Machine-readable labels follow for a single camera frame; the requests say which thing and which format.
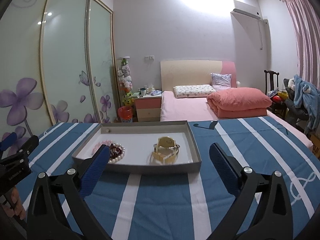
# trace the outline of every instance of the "lavender pillow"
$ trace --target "lavender pillow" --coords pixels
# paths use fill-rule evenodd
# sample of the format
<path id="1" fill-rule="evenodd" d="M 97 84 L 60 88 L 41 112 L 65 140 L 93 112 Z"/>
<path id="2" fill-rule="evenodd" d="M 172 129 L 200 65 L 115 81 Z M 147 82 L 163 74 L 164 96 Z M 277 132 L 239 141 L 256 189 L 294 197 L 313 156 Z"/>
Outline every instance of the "lavender pillow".
<path id="1" fill-rule="evenodd" d="M 211 73 L 212 87 L 216 90 L 231 88 L 231 74 L 220 75 Z"/>

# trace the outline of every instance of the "wooden chair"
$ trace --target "wooden chair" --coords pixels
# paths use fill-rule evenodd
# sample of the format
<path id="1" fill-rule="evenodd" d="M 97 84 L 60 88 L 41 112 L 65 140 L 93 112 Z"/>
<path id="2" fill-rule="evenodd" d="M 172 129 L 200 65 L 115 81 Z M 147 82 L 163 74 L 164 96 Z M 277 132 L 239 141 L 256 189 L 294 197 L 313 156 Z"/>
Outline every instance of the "wooden chair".
<path id="1" fill-rule="evenodd" d="M 270 80 L 270 91 L 275 89 L 275 83 L 274 83 L 274 75 L 277 76 L 277 87 L 279 87 L 279 73 L 274 72 L 272 70 L 264 70 L 264 73 L 266 74 L 266 91 L 265 94 L 267 94 L 268 85 L 267 85 L 267 75 L 269 74 L 269 80 Z M 268 107 L 268 110 L 270 110 L 273 114 L 275 114 L 276 110 L 282 110 L 282 119 L 285 119 L 285 114 L 287 113 L 287 106 L 284 102 L 275 103 L 272 102 L 272 105 Z"/>

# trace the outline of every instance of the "finger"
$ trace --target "finger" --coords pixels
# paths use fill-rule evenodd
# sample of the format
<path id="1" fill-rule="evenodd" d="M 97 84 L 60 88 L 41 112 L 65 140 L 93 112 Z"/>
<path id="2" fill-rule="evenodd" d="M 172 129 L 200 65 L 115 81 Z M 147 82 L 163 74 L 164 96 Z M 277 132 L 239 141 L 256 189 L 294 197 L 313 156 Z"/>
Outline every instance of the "finger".
<path id="1" fill-rule="evenodd" d="M 1 204 L 1 206 L 3 207 L 3 210 L 4 212 L 7 214 L 8 217 L 13 217 L 14 216 L 14 211 L 13 209 L 7 207 L 7 206 L 4 206 Z"/>
<path id="2" fill-rule="evenodd" d="M 11 192 L 11 200 L 15 204 L 19 199 L 19 191 L 16 187 L 13 187 L 13 190 Z"/>
<path id="3" fill-rule="evenodd" d="M 19 198 L 16 204 L 16 208 L 14 209 L 14 213 L 18 216 L 21 213 L 22 209 L 23 209 L 23 205 L 22 205 L 21 199 Z"/>
<path id="4" fill-rule="evenodd" d="M 27 216 L 27 213 L 26 213 L 26 211 L 24 210 L 24 208 L 22 207 L 22 211 L 21 211 L 21 213 L 20 213 L 20 220 L 23 220 L 23 219 L 25 219 L 26 218 L 26 216 Z"/>

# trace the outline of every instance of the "purple flower decal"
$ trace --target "purple flower decal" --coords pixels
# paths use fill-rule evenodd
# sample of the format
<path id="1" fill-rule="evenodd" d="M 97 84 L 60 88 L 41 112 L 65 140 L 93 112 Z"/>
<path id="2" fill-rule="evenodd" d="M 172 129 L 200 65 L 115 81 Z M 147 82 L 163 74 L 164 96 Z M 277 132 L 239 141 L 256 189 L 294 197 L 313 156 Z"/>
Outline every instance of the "purple flower decal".
<path id="1" fill-rule="evenodd" d="M 102 112 L 106 112 L 107 108 L 111 107 L 111 102 L 109 100 L 110 100 L 110 96 L 108 95 L 106 95 L 106 97 L 102 96 L 100 98 L 100 103 L 102 104 L 102 108 L 101 108 Z"/>
<path id="2" fill-rule="evenodd" d="M 97 123 L 98 120 L 97 120 L 97 117 L 95 114 L 93 114 L 93 117 L 91 114 L 86 114 L 84 120 L 83 120 L 84 123 Z"/>
<path id="3" fill-rule="evenodd" d="M 11 146 L 8 156 L 16 154 L 17 151 L 21 148 L 21 146 L 29 139 L 29 137 L 23 137 L 26 133 L 26 129 L 22 126 L 17 126 L 14 132 L 17 134 L 17 140 Z M 8 132 L 4 133 L 2 136 L 2 140 L 7 138 L 9 135 L 10 133 Z"/>
<path id="4" fill-rule="evenodd" d="M 7 124 L 18 125 L 27 119 L 27 108 L 39 109 L 43 104 L 42 93 L 31 93 L 37 86 L 33 78 L 22 78 L 16 86 L 16 94 L 4 89 L 0 92 L 0 107 L 12 106 L 7 116 Z"/>
<path id="5" fill-rule="evenodd" d="M 79 84 L 84 84 L 86 86 L 89 86 L 89 77 L 88 75 L 82 71 L 81 75 L 79 75 L 80 77 L 80 81 L 79 81 Z M 93 78 L 93 83 L 95 84 L 96 83 L 96 77 Z M 101 86 L 101 83 L 96 83 L 95 84 L 97 87 Z"/>
<path id="6" fill-rule="evenodd" d="M 60 100 L 57 104 L 57 108 L 54 105 L 51 105 L 51 109 L 53 112 L 54 119 L 56 122 L 68 122 L 69 120 L 69 113 L 65 112 L 68 107 L 68 103 L 66 101 Z"/>
<path id="7" fill-rule="evenodd" d="M 108 123 L 110 122 L 110 117 L 106 117 L 106 119 L 102 119 L 102 123 Z"/>
<path id="8" fill-rule="evenodd" d="M 85 96 L 80 97 L 80 103 L 82 103 L 83 101 L 85 101 Z"/>

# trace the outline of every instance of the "bed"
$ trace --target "bed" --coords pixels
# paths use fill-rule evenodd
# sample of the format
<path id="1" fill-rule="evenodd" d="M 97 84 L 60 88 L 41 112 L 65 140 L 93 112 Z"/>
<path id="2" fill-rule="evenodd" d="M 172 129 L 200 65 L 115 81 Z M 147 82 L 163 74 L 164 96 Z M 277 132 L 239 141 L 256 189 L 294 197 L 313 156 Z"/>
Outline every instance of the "bed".
<path id="1" fill-rule="evenodd" d="M 162 105 L 161 121 L 219 120 L 206 98 L 175 98 L 174 86 L 211 84 L 210 73 L 232 74 L 231 87 L 236 87 L 236 68 L 233 62 L 211 60 L 175 60 L 161 62 Z M 286 121 L 267 111 L 267 115 L 283 125 L 309 149 L 313 143 Z"/>
<path id="2" fill-rule="evenodd" d="M 258 173 L 280 171 L 289 190 L 294 235 L 303 229 L 320 202 L 320 162 L 300 140 L 268 116 L 219 120 L 214 130 L 210 129 L 211 121 L 189 124 L 202 159 L 199 173 L 150 176 L 104 172 L 93 193 L 85 198 L 114 240 L 207 239 L 234 201 L 209 159 L 213 142 Z M 26 209 L 37 175 L 43 171 L 59 175 L 73 167 L 72 154 L 97 125 L 59 123 L 39 136 L 39 146 L 29 156 L 33 173 L 17 185 Z M 60 196 L 60 201 L 72 229 L 81 233 L 65 198 Z M 254 200 L 240 232 L 247 229 L 256 208 Z"/>

